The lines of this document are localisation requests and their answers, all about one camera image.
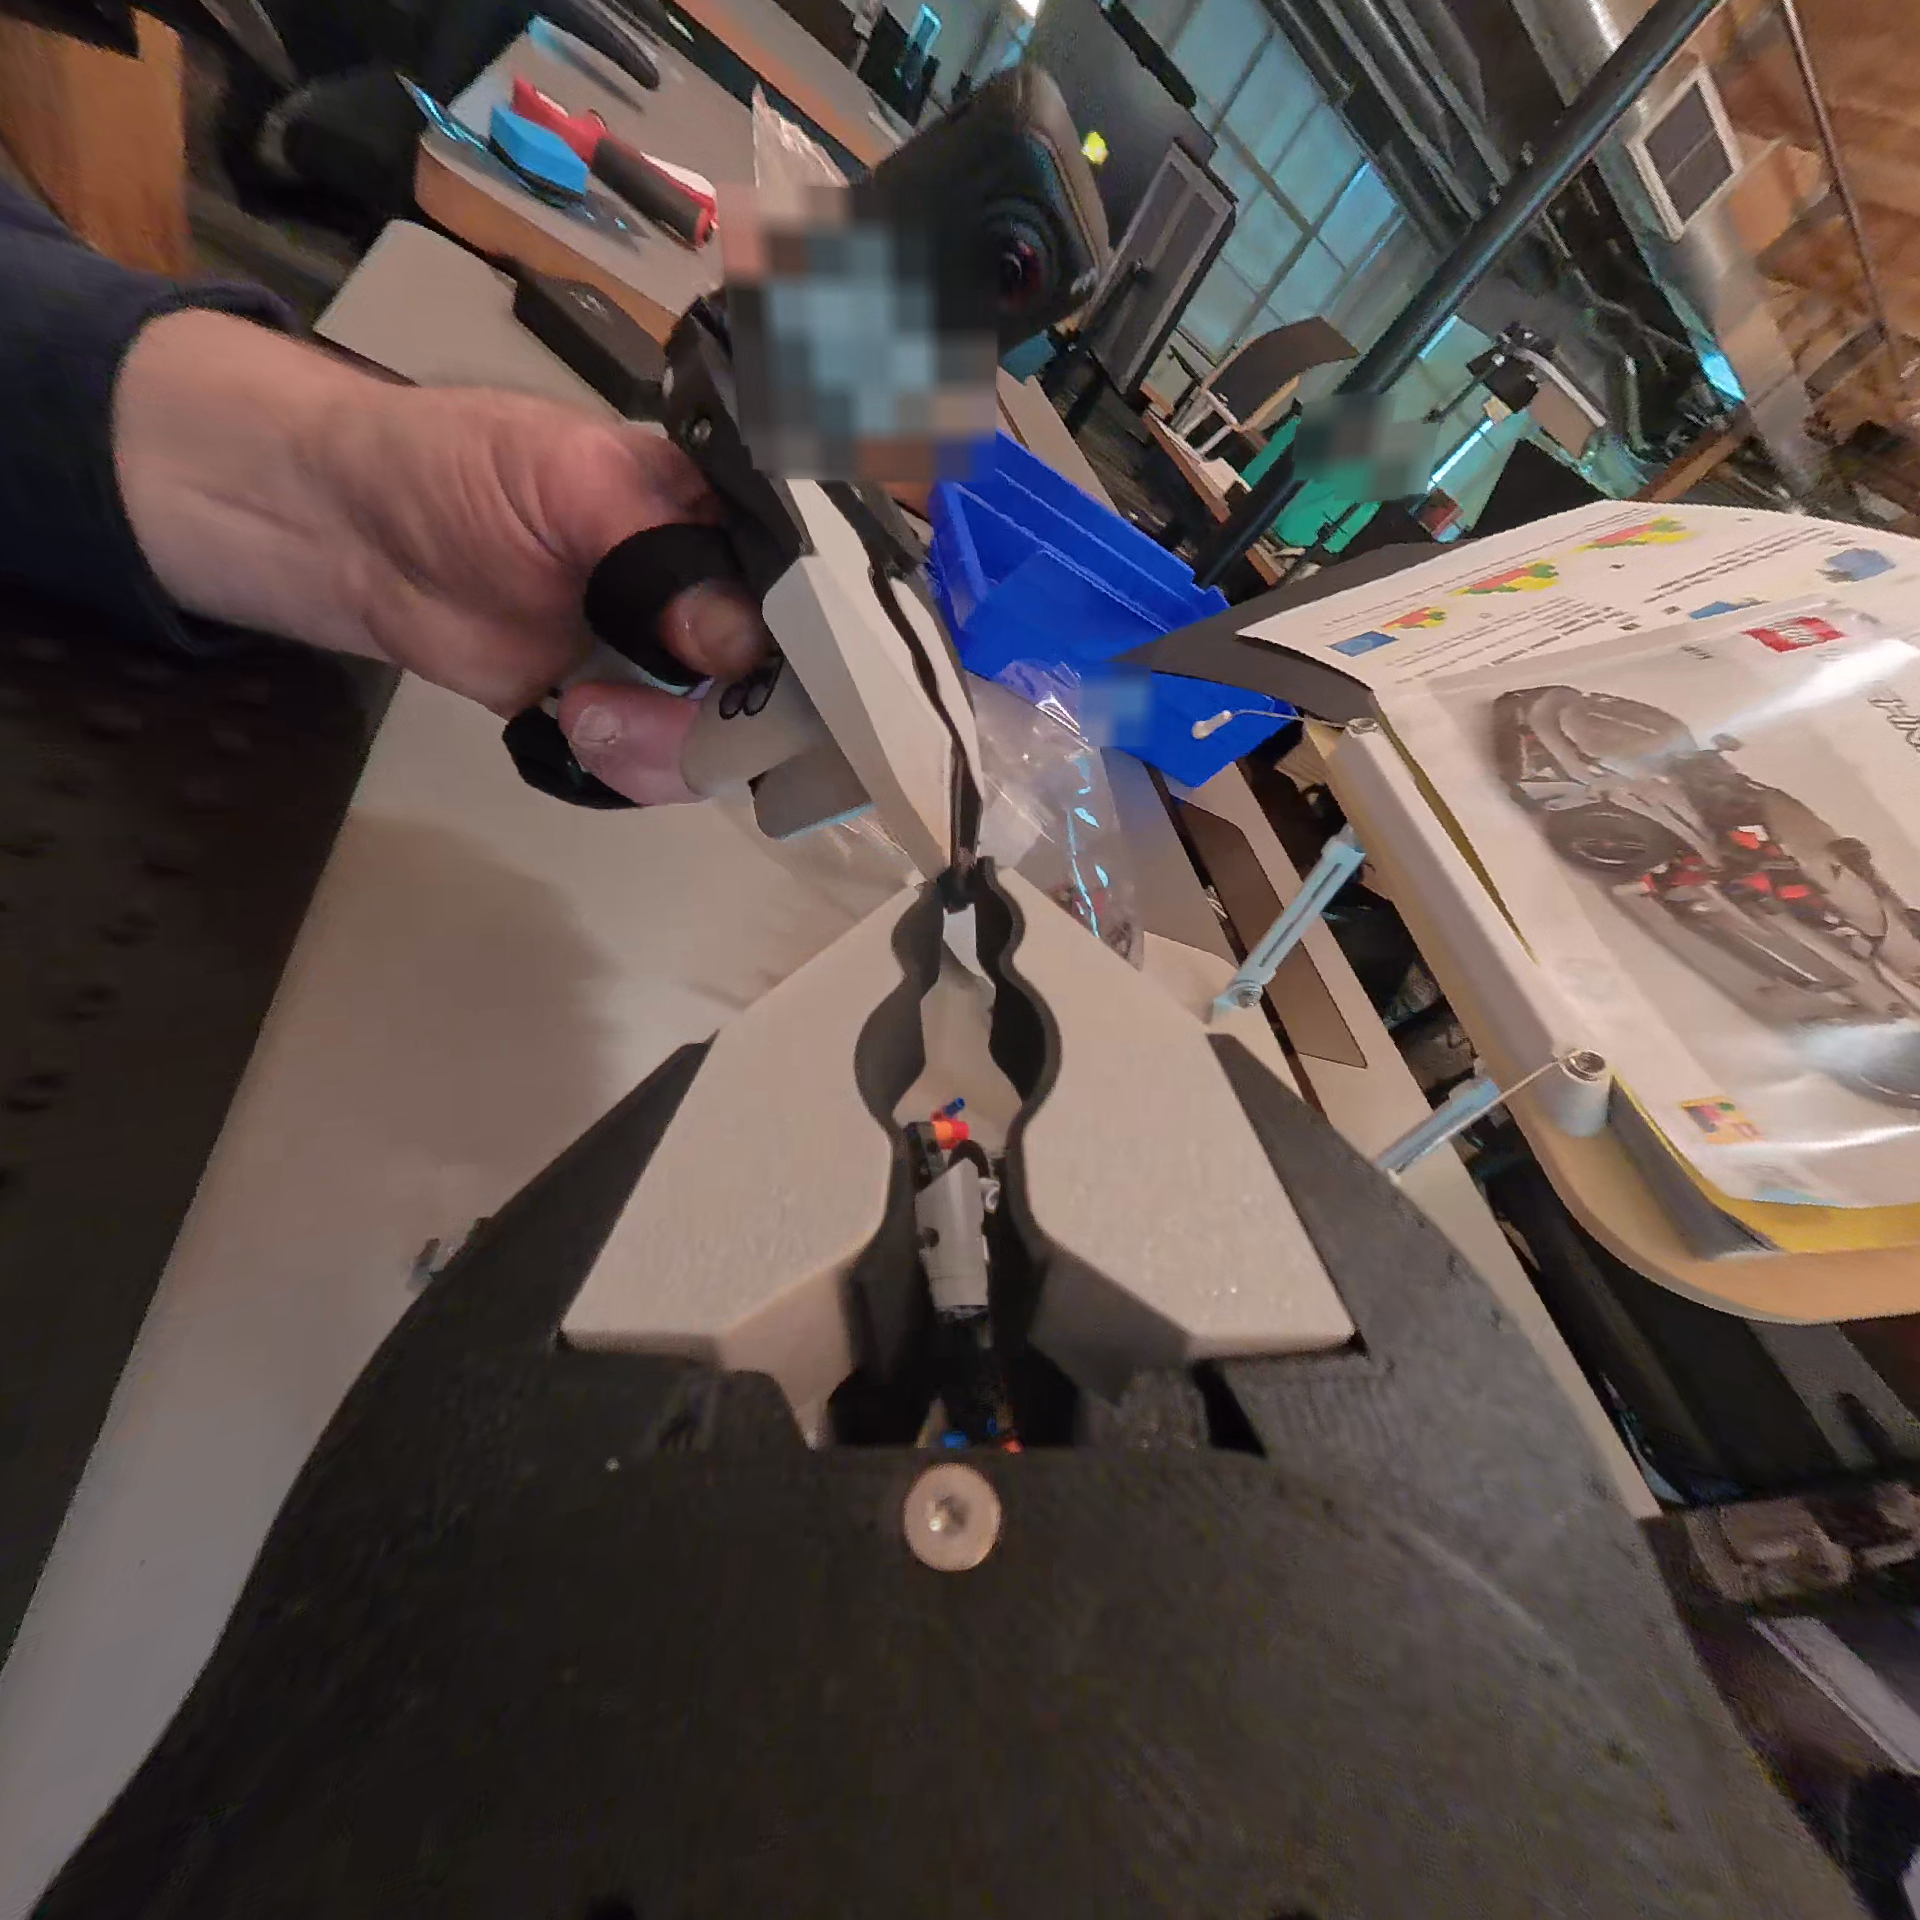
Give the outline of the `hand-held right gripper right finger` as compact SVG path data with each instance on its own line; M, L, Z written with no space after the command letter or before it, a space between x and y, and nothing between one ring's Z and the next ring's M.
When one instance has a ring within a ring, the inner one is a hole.
M1131 966L1022 873L975 872L989 1054L1020 1094L998 1161L991 1329L1083 1398L1207 1360L1356 1337L1253 1106L1299 1101L1228 963L1140 938Z

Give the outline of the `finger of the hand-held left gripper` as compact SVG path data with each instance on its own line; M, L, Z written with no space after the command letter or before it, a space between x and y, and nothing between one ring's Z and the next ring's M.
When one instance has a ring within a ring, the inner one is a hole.
M871 555L831 497L794 497L807 551L765 593L765 623L879 824L920 873L955 851L955 731L925 688L927 661L904 611L873 587Z
M868 555L879 609L888 616L908 654L935 722L945 731L949 797L945 797L945 872L974 873L986 824L986 768L975 750L974 693L925 580L927 542L915 521L884 494L859 494L859 549Z

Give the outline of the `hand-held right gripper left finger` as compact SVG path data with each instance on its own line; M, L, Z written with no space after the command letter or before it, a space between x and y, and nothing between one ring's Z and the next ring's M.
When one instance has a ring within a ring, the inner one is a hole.
M584 1352L685 1356L779 1382L807 1446L827 1398L897 1356L940 898L908 887L708 1047L562 1315Z

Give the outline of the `partly built lego car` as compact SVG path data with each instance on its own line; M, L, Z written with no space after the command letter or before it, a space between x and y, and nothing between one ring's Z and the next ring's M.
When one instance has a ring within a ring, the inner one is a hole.
M1007 1370L991 1329L997 1166L960 1101L904 1129L912 1164L915 1258L927 1294L925 1448L1022 1451Z

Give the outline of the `glossy lego instruction booklet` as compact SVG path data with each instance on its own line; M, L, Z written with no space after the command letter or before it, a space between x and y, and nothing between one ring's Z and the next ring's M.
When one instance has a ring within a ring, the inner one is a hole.
M1916 639L1845 604L1430 682L1404 740L1620 1090L1740 1204L1916 1204Z

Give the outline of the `person's left hand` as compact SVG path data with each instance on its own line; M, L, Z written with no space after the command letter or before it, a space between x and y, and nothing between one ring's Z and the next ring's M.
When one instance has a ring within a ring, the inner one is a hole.
M594 565L718 518L672 440L531 395L397 386L201 309L138 329L109 424L128 531L179 611L377 658L503 720L558 688L590 777L691 802L695 707L584 678Z

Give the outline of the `blue plastic bin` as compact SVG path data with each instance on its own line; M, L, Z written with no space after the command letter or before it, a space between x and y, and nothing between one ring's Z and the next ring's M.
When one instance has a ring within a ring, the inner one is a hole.
M1013 436L997 433L960 480L931 490L931 598L974 678L1020 664L1078 683L1078 725L1177 784L1207 784L1297 711L1268 697L1110 661L1224 611L1217 589Z

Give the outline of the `clear plastic bag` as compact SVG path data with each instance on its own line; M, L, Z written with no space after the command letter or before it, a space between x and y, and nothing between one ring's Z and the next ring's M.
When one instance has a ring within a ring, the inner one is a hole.
M982 760L975 851L1022 873L1140 971L1140 864L1077 697L1072 678L1025 664L1011 682L970 678Z

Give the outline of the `white articulated stand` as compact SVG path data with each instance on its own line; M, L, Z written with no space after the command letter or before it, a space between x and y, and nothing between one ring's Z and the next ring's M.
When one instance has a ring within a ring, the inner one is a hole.
M1338 830L1320 859L1299 878L1297 893L1281 903L1272 924L1245 947L1234 972L1217 990L1200 1024L1217 1028L1228 1014L1253 1010L1272 985L1277 971L1305 941L1306 929L1320 924L1329 901L1356 878L1366 849L1354 830ZM1513 1106L1519 1090L1536 1090L1546 1123L1575 1137L1595 1137L1613 1113L1613 1063L1584 1047L1553 1049L1541 1063L1523 1068L1517 1078L1501 1085L1487 1062L1435 1101L1430 1113L1409 1126L1404 1137L1386 1139L1372 1166L1399 1183L1409 1166L1435 1154L1446 1145L1462 1137L1477 1119L1498 1106Z

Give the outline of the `grey side table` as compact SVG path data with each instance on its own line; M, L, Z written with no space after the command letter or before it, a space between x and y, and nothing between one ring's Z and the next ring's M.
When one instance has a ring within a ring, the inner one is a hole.
M904 133L864 81L836 64L779 4L685 4L691 28L785 100L785 111L831 139L851 168L873 168ZM524 75L566 111L605 125L712 181L751 180L751 111L685 51L656 47L656 86L640 86L605 53L548 19L529 24L457 100L451 118L484 133L489 111ZM664 338L680 313L718 284L718 243L686 248L640 219L629 232L542 206L518 180L484 168L484 153L425 128L414 159L418 219L489 260L598 284L642 329Z

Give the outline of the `black metal pole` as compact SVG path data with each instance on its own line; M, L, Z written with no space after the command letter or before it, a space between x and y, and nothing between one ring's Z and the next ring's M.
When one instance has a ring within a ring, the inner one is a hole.
M1562 187L1595 157L1710 11L1714 4L1648 4L1637 16L1613 47L1609 59L1580 83L1530 163L1510 180L1501 199L1461 237L1394 322L1342 375L1335 386L1342 399L1381 399L1392 390L1466 291L1487 281Z

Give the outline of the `blue sponge block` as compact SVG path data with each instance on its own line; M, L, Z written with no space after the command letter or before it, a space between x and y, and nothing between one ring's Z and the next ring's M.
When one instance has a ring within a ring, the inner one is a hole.
M579 157L562 133L505 101L489 111L485 153L552 206L580 206L590 194L590 159Z

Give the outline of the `black dimpled mat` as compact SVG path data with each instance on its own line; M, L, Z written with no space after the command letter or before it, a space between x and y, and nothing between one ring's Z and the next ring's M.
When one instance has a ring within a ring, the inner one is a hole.
M390 688L3 593L3 1651Z

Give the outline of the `light wooden partition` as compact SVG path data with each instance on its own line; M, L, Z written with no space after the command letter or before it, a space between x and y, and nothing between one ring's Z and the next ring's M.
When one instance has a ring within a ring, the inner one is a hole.
M3 157L93 249L128 270L182 279L185 113L179 29L138 11L116 53L55 28L3 16Z

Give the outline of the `red black handled tool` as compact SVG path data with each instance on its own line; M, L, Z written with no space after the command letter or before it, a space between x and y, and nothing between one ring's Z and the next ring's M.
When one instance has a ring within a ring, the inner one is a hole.
M524 75L512 75L505 108L562 133L566 143L590 159L590 180L651 224L686 248L702 248L712 241L718 224L718 194L708 173L628 143L598 111L566 111Z

